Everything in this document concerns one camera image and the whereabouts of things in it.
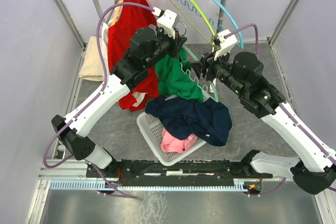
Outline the mint green hanger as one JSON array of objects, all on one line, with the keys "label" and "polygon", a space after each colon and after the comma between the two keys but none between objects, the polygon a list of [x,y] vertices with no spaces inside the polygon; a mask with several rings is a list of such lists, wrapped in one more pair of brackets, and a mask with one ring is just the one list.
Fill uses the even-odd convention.
[{"label": "mint green hanger", "polygon": [[216,89],[216,81],[207,81],[205,77],[202,76],[202,73],[198,70],[196,70],[196,63],[198,63],[198,58],[195,56],[195,54],[186,46],[183,45],[182,47],[189,56],[194,60],[190,63],[191,69],[184,69],[182,63],[181,65],[181,71],[188,76],[188,78],[193,81],[202,91],[203,94],[203,100],[212,99],[215,102],[219,101],[218,93]]}]

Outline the green t shirt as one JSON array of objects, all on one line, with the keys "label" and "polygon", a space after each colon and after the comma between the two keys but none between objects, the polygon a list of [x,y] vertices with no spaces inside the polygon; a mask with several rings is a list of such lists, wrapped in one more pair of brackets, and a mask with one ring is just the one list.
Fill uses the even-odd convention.
[{"label": "green t shirt", "polygon": [[187,59],[187,51],[182,48],[178,58],[166,55],[155,65],[158,80],[158,91],[161,95],[176,95],[190,100],[203,102],[201,88],[187,74],[191,70]]}]

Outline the red t shirt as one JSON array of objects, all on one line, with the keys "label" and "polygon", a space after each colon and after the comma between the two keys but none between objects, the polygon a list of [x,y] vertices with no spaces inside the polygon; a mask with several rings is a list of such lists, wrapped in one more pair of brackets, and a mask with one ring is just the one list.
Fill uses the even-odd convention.
[{"label": "red t shirt", "polygon": [[[156,19],[151,11],[142,7],[124,5],[115,9],[119,18],[112,21],[108,38],[108,66],[112,69],[130,47],[130,39],[134,33],[143,27],[156,25]],[[159,85],[155,68],[148,71],[148,77],[137,88],[119,100],[121,109],[131,112],[144,109],[146,103],[159,96]]]}]

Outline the navy blue t shirt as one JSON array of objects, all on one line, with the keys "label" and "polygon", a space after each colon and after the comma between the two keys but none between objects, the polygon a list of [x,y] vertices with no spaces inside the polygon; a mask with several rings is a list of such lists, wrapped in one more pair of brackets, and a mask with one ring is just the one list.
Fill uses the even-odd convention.
[{"label": "navy blue t shirt", "polygon": [[158,118],[175,138],[184,140],[191,134],[212,146],[225,146],[233,126],[228,108],[208,99],[198,102],[161,95],[148,102],[145,112]]}]

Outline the yellow green hanger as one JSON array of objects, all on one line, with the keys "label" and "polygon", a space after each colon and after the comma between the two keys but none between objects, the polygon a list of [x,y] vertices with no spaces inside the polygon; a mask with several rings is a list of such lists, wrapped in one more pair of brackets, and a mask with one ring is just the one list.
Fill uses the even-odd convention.
[{"label": "yellow green hanger", "polygon": [[[203,10],[199,7],[199,5],[194,0],[168,0],[191,25],[197,31],[197,33],[213,48],[216,47],[213,38],[215,36],[214,29],[209,23],[208,18],[206,17]],[[196,22],[192,21],[188,15],[184,12],[184,10],[189,10],[197,17],[201,19],[201,23],[205,24],[207,27],[209,35],[206,35],[203,31],[200,30],[199,25]]]}]

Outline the teal blue hanger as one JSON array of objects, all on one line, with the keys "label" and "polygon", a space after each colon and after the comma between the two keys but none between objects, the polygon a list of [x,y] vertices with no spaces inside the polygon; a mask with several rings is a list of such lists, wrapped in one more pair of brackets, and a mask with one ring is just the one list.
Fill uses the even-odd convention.
[{"label": "teal blue hanger", "polygon": [[226,9],[226,0],[210,0],[212,1],[215,5],[218,6],[219,8],[219,14],[217,20],[213,18],[208,18],[209,23],[211,24],[212,28],[214,29],[215,34],[223,31],[224,26],[223,26],[223,19],[225,16],[230,20],[234,28],[238,28],[237,23],[235,22],[233,16],[230,14],[230,12]]}]

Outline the orange hanger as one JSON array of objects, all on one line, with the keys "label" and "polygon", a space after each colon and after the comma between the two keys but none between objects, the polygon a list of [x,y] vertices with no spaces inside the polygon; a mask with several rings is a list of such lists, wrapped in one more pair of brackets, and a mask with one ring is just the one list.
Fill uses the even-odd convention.
[{"label": "orange hanger", "polygon": [[[115,2],[116,4],[118,4],[118,3],[122,3],[123,0],[114,0],[114,2]],[[116,8],[114,9],[114,11],[113,11],[113,13],[112,13],[112,14],[113,14],[113,17],[112,17],[112,19],[111,19],[110,22],[109,22],[109,26],[110,26],[110,27],[113,26],[113,25],[119,20],[121,11],[122,11],[122,6],[118,6],[118,7],[116,7]]]}]

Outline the pink t shirt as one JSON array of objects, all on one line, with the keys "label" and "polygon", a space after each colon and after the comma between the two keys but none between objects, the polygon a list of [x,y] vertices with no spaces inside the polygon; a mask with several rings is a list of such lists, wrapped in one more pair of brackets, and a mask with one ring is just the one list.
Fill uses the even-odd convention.
[{"label": "pink t shirt", "polygon": [[161,150],[166,153],[185,153],[197,140],[198,137],[194,134],[191,134],[184,140],[180,140],[172,136],[165,128],[163,128]]}]

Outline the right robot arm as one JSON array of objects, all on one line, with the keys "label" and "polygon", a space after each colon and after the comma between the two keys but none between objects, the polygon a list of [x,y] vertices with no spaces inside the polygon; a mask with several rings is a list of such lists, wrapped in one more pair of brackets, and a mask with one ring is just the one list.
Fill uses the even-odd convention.
[{"label": "right robot arm", "polygon": [[191,63],[199,79],[217,79],[238,97],[243,107],[274,129],[295,151],[295,157],[275,156],[252,150],[243,158],[246,177],[271,174],[292,179],[305,192],[316,195],[332,190],[335,182],[335,150],[321,141],[297,116],[284,95],[263,76],[263,63],[251,52],[215,58],[205,53]]}]

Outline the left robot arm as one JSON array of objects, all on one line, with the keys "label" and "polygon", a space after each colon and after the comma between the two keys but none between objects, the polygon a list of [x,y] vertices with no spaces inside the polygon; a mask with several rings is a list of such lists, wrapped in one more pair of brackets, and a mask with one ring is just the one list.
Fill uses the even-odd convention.
[{"label": "left robot arm", "polygon": [[88,134],[115,103],[148,77],[149,69],[167,55],[174,58],[179,55],[187,38],[176,28],[173,34],[171,37],[159,27],[138,29],[130,39],[130,48],[111,69],[102,86],[71,113],[53,117],[51,123],[57,138],[75,159],[95,164],[105,177],[115,173],[113,157],[94,143]]}]

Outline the white t shirt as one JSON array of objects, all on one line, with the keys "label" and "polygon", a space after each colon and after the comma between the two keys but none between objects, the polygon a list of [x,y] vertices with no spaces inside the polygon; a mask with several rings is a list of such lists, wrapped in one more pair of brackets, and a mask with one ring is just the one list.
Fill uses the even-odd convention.
[{"label": "white t shirt", "polygon": [[[104,67],[103,70],[109,74],[109,66],[108,66],[108,31],[109,26],[104,21],[102,22],[102,28],[100,32],[101,36],[101,42],[100,42],[100,48],[102,52]],[[145,92],[131,92],[128,95],[124,96],[121,99],[120,107],[122,109],[127,109],[130,107],[139,108],[141,102],[144,100],[146,93]]]}]

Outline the white plastic basket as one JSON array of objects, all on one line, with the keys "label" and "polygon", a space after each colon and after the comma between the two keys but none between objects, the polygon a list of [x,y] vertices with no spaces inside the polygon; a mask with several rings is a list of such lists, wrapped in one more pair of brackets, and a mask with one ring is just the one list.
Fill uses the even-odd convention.
[{"label": "white plastic basket", "polygon": [[185,153],[164,152],[161,149],[161,144],[163,140],[163,125],[161,121],[158,118],[145,112],[141,113],[136,120],[139,130],[146,140],[151,151],[164,166],[172,166],[176,164],[177,162],[183,160],[192,152],[196,151],[206,144],[204,140],[198,138],[196,143]]}]

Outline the folded beige cloth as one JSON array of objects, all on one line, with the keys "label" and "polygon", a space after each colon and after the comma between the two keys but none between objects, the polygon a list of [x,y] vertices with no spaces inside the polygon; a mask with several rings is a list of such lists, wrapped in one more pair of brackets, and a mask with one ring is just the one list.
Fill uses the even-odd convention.
[{"label": "folded beige cloth", "polygon": [[96,36],[91,36],[89,39],[83,65],[79,72],[79,78],[96,82],[102,82],[104,80],[103,67],[98,52]]}]

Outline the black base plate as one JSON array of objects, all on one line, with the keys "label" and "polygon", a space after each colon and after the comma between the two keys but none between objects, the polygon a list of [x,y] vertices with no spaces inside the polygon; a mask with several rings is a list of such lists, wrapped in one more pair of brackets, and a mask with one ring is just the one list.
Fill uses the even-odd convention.
[{"label": "black base plate", "polygon": [[123,159],[101,172],[105,178],[120,179],[123,186],[230,186],[234,179],[273,178],[271,174],[258,173],[246,162],[225,159],[181,161],[172,166]]}]

